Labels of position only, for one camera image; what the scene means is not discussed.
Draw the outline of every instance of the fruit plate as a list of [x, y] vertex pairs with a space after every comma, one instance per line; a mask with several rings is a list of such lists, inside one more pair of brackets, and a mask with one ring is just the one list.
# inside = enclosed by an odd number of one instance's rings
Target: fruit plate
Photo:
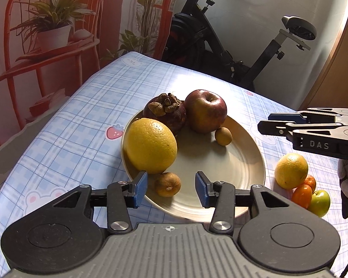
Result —
[[[121, 139], [122, 162], [128, 177], [132, 180], [138, 170], [129, 161], [125, 150], [125, 135], [136, 118], [142, 118], [138, 112], [126, 125]], [[232, 143], [220, 146], [214, 138], [214, 132], [197, 134], [185, 126], [175, 137], [178, 153], [174, 163], [165, 171], [173, 172], [181, 179], [181, 189], [172, 198], [163, 198], [155, 193], [156, 175], [150, 175], [146, 199], [173, 216], [208, 223], [212, 219], [214, 208], [201, 206], [195, 189], [195, 173], [203, 171], [211, 182], [223, 180], [237, 189], [250, 189], [251, 185], [265, 182], [265, 168], [261, 152], [248, 132], [231, 117], [227, 116], [224, 127], [233, 136]], [[235, 216], [240, 216], [247, 207], [236, 207]]]

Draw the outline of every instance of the strawberry print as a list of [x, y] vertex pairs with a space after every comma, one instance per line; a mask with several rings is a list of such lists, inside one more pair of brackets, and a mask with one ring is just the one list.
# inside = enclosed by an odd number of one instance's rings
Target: strawberry print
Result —
[[123, 126], [119, 124], [113, 124], [111, 127], [109, 127], [106, 131], [106, 137], [107, 139], [114, 140], [117, 138], [120, 138], [123, 133]]

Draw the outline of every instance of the exercise bike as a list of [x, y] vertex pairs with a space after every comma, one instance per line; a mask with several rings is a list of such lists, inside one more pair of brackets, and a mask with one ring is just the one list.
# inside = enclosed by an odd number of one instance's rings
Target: exercise bike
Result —
[[[295, 41], [299, 49], [310, 50], [310, 47], [297, 37], [314, 40], [317, 35], [316, 28], [308, 21], [296, 16], [284, 16], [282, 22], [288, 31], [280, 29], [277, 37], [249, 68], [242, 61], [233, 60], [206, 18], [206, 11], [215, 2], [206, 0], [207, 5], [201, 9], [198, 1], [187, 0], [182, 11], [174, 15], [161, 60], [218, 77], [252, 91], [254, 91], [254, 79], [272, 57], [277, 55], [277, 58], [281, 59], [284, 56], [279, 49], [286, 38]], [[205, 49], [205, 41], [211, 51]]]

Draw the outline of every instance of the wooden door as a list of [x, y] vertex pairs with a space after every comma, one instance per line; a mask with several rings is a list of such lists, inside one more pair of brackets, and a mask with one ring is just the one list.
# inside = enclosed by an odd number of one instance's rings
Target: wooden door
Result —
[[309, 107], [348, 108], [348, 20], [300, 110]]

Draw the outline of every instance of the orange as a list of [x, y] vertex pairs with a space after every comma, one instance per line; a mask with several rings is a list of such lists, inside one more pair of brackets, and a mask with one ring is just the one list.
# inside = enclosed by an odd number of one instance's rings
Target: orange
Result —
[[308, 185], [301, 185], [295, 189], [291, 201], [307, 209], [312, 200], [312, 189]]
[[312, 192], [316, 190], [316, 180], [310, 174], [307, 175], [302, 185], [308, 185], [311, 187]]
[[177, 141], [160, 121], [142, 118], [134, 121], [125, 134], [125, 150], [139, 171], [161, 174], [177, 156]]
[[275, 179], [284, 189], [294, 189], [301, 185], [308, 174], [305, 158], [297, 153], [288, 153], [276, 165]]

